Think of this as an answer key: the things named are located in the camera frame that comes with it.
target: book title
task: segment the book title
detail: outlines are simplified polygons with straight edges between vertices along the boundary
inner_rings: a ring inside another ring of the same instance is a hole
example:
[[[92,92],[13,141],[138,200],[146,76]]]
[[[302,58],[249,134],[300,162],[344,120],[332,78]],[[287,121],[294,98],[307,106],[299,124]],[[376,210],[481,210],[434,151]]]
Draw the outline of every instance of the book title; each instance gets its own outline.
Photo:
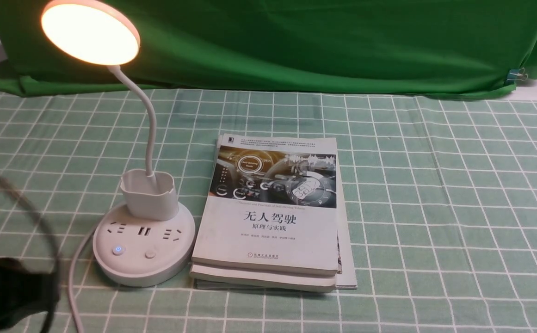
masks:
[[[287,231],[287,225],[296,224],[297,217],[294,214],[278,214],[278,213],[267,214],[264,211],[260,213],[256,213],[256,211],[246,211],[246,216],[244,220],[258,222],[258,223],[252,223],[252,229]]]

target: power button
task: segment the power button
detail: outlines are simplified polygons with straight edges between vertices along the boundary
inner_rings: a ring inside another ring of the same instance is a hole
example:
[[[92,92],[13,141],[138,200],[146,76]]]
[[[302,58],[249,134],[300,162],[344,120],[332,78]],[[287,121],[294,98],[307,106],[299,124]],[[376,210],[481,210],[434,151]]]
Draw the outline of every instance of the power button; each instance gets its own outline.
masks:
[[[121,254],[124,253],[124,247],[121,247],[120,245],[117,245],[112,249],[112,253],[114,255],[121,255]]]

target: green backdrop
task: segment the green backdrop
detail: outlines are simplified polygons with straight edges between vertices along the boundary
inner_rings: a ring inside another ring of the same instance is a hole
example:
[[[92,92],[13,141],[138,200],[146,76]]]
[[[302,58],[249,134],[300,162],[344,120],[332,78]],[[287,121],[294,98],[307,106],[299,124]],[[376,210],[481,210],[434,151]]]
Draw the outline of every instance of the green backdrop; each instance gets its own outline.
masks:
[[[40,30],[47,0],[0,0],[0,89],[124,89]],[[537,78],[537,0],[105,0],[141,34],[143,87],[497,97]]]

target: car dashboard image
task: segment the car dashboard image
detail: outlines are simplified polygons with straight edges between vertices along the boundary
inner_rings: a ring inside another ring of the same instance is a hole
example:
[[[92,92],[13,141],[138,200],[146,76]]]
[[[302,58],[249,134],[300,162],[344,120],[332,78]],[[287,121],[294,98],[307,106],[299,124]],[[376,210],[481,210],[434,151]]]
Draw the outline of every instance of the car dashboard image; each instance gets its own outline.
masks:
[[[222,146],[210,194],[264,203],[336,207],[336,156]]]

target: checkered tablecloth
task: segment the checkered tablecloth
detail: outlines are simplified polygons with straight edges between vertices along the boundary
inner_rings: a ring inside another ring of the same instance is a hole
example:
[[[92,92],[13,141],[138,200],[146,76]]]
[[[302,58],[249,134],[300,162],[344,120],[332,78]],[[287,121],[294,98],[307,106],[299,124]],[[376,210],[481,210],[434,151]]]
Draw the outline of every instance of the checkered tablecloth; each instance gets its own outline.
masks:
[[[329,295],[203,291],[184,270],[154,288],[110,282],[87,249],[78,306],[88,332],[537,332],[537,102],[148,91],[154,164],[197,223],[215,139],[336,137],[359,287]],[[0,92],[0,173],[44,210],[65,266],[143,168],[148,123],[133,93],[21,99]],[[44,240],[0,198],[0,256],[48,269]],[[42,316],[13,331],[34,332]],[[53,332],[74,332],[67,300]]]

